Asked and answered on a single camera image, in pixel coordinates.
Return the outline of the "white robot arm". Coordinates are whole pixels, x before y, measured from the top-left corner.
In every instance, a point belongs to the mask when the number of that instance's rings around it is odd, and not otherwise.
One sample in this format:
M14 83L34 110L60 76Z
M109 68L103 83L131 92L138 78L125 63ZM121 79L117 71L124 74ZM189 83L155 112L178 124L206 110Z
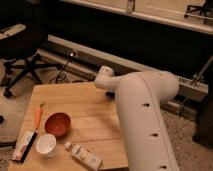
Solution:
M94 84L115 94L129 170L179 171L160 109L177 95L177 77L168 71L115 76L102 66Z

